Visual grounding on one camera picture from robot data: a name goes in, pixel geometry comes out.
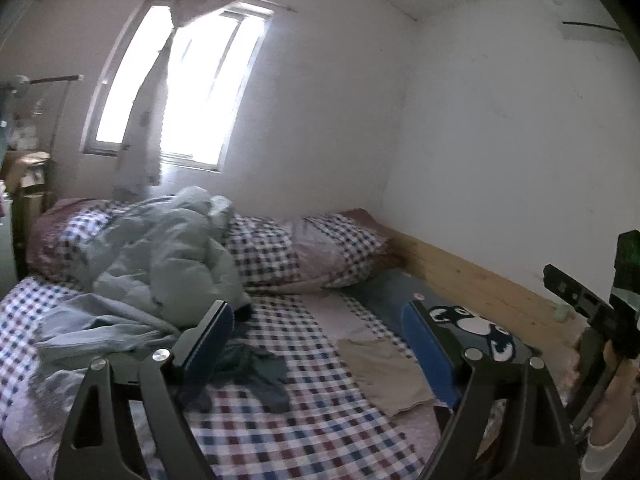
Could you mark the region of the person's right hand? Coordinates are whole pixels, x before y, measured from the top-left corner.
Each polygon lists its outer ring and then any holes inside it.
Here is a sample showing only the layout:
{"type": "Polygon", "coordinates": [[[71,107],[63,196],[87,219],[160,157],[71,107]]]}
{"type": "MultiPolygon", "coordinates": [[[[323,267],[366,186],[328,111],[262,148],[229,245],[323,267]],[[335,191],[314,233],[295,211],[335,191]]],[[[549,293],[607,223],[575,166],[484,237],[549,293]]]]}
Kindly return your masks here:
{"type": "Polygon", "coordinates": [[[636,362],[616,356],[611,341],[603,351],[606,369],[614,373],[597,408],[592,413],[591,444],[610,444],[626,425],[634,409],[634,392],[639,388],[636,362]]]}

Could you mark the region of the white sleeve forearm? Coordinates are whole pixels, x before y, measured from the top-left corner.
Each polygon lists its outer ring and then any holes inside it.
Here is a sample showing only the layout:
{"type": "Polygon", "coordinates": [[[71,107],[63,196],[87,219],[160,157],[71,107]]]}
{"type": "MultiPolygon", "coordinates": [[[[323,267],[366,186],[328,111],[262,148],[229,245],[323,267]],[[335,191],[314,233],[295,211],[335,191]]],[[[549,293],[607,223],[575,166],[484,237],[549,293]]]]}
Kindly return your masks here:
{"type": "Polygon", "coordinates": [[[587,451],[580,465],[580,478],[582,480],[603,479],[622,454],[636,426],[636,421],[629,415],[623,428],[605,445],[594,445],[592,442],[594,431],[591,431],[587,440],[587,451]]]}

